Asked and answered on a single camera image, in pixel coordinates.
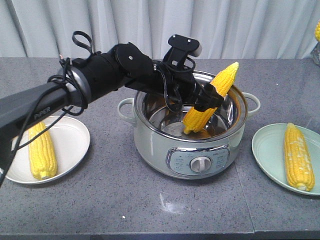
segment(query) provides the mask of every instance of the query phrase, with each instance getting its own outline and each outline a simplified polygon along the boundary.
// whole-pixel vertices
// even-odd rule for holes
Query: light green plate
[[[252,138],[252,152],[263,172],[280,186],[304,195],[320,195],[320,135],[297,126],[306,140],[315,177],[311,191],[302,191],[288,185],[284,163],[284,136],[286,123],[275,123],[260,128]]]

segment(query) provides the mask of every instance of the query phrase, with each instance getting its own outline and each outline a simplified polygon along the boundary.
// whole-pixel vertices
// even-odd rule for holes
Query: white curtain
[[[131,42],[162,59],[173,34],[202,45],[201,59],[309,58],[319,0],[0,0],[0,57],[86,57]]]

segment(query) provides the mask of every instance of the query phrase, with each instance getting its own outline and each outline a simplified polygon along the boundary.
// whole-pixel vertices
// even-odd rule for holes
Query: gray countertop
[[[196,69],[217,74],[235,61],[196,59]],[[320,68],[312,59],[238,62],[235,85],[258,97],[261,109],[246,122],[238,157],[224,172],[181,180],[145,163],[132,125],[117,114],[118,103],[136,93],[123,87],[76,117],[91,142],[72,172],[39,185],[4,181],[0,239],[319,239],[320,198],[272,181],[251,142],[272,123],[320,134]],[[59,67],[53,58],[0,58],[0,98],[44,84]]]

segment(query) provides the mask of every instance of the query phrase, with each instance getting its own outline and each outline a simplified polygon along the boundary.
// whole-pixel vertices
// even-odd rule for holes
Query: yellow corn
[[[39,122],[28,130],[29,140],[46,128]],[[57,174],[57,160],[49,131],[41,134],[29,144],[30,170],[34,178],[45,180]]]
[[[234,62],[219,72],[211,81],[211,84],[220,96],[225,97],[227,95],[229,89],[234,84],[238,68],[239,63]],[[217,107],[209,108],[201,112],[192,107],[183,118],[183,124],[185,126],[183,132],[189,134],[191,131],[195,133],[201,131],[216,110]]]
[[[314,37],[315,39],[320,42],[320,20],[318,21],[315,30],[314,30]]]
[[[315,176],[305,137],[291,122],[284,134],[284,163],[290,186],[308,192],[314,187]]]

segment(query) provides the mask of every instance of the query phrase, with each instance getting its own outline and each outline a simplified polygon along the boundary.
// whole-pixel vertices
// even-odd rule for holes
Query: cooking pot
[[[198,82],[211,82],[214,75],[194,71]],[[246,99],[256,107],[248,110]],[[124,115],[121,108],[132,105],[132,114]],[[181,112],[168,109],[162,96],[138,91],[133,98],[117,106],[121,119],[133,125],[134,143],[142,158],[157,171],[178,179],[203,179],[225,170],[235,160],[243,137],[246,120],[260,109],[259,99],[232,86],[223,104],[198,133],[183,133]]]

